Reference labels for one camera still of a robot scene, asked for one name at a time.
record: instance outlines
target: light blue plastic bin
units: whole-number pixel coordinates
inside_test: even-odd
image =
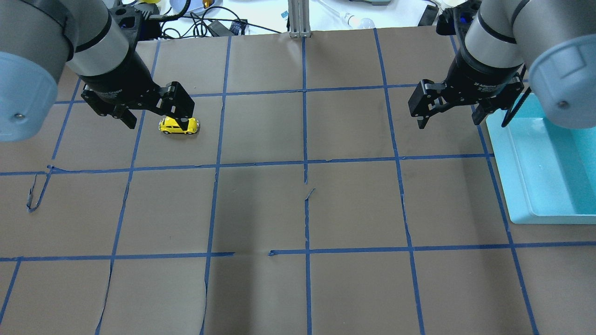
[[[596,224],[596,128],[553,125],[533,94],[506,128],[504,115],[486,124],[511,221]]]

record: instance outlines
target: blue cap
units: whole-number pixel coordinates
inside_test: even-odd
[[[530,86],[555,125],[596,126],[596,34],[543,52],[530,67]]]
[[[0,141],[21,141],[40,130],[58,85],[41,66],[0,52]]]

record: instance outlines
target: toy car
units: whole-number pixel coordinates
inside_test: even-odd
[[[159,122],[159,131],[168,135],[168,134],[187,134],[192,135],[196,134],[198,130],[201,128],[201,124],[199,124],[198,120],[194,117],[188,119],[188,129],[183,131],[180,126],[176,123],[171,117],[166,117]]]

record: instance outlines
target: metal post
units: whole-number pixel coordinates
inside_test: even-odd
[[[290,37],[302,38],[311,36],[311,24],[308,12],[309,0],[288,0],[290,14]]]

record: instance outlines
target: yellow object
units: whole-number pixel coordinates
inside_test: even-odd
[[[171,117],[166,117],[159,122],[159,131],[164,134],[187,134],[192,135],[196,134],[198,130],[201,128],[201,125],[194,117],[188,119],[188,129],[183,131],[180,126],[176,123]]]

